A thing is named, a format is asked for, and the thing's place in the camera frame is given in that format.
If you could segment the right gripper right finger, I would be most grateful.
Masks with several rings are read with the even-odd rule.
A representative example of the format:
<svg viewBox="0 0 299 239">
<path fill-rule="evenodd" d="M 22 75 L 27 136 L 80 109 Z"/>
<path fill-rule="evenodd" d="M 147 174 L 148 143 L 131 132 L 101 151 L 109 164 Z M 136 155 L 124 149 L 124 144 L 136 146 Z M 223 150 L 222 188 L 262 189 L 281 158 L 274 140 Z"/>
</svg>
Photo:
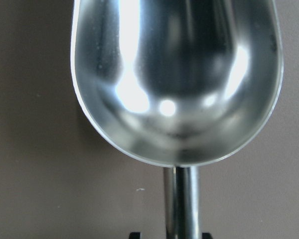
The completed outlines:
<svg viewBox="0 0 299 239">
<path fill-rule="evenodd" d="M 203 232 L 202 233 L 202 239 L 212 239 L 211 233 Z"/>
</svg>

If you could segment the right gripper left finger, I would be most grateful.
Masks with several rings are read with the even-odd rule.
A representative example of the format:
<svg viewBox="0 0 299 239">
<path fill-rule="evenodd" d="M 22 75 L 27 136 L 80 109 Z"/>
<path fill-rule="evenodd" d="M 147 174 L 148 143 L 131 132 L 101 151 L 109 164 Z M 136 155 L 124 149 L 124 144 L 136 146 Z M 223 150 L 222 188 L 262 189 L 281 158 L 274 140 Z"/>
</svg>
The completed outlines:
<svg viewBox="0 0 299 239">
<path fill-rule="evenodd" d="M 141 238 L 142 238 L 141 232 L 131 232 L 128 237 L 128 239 L 141 239 Z"/>
</svg>

